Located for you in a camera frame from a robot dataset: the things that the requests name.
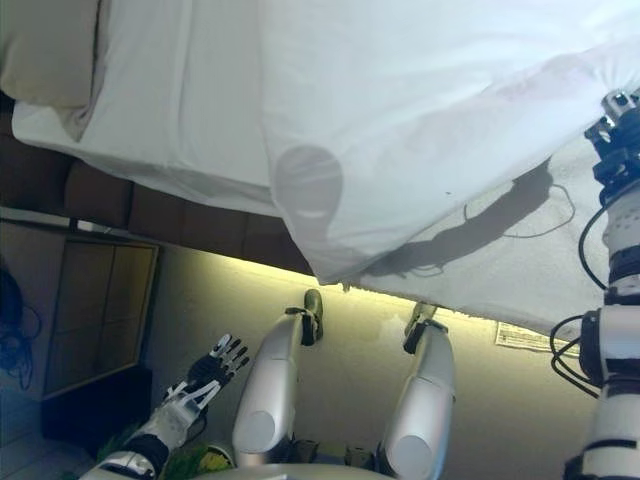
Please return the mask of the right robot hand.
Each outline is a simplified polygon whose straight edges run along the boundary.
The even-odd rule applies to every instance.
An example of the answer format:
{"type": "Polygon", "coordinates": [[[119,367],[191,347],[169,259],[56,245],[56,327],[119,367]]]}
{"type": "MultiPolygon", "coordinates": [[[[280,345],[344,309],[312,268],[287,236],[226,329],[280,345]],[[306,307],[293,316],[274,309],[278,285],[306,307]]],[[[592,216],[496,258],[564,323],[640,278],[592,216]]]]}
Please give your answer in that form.
{"type": "Polygon", "coordinates": [[[639,90],[609,92],[601,102],[604,115],[584,132],[599,161],[593,167],[601,184],[602,206],[639,180],[639,90]]]}

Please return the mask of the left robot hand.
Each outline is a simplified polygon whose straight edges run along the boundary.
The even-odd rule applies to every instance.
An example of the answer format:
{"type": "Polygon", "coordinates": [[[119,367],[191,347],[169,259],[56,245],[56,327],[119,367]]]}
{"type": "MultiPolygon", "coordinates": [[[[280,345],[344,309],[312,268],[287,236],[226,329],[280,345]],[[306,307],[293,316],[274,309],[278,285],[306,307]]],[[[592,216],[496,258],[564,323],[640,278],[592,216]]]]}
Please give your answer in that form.
{"type": "Polygon", "coordinates": [[[226,386],[248,364],[248,347],[239,337],[223,335],[208,354],[199,358],[189,369],[187,375],[188,393],[204,387],[213,387],[217,383],[226,386]]]}

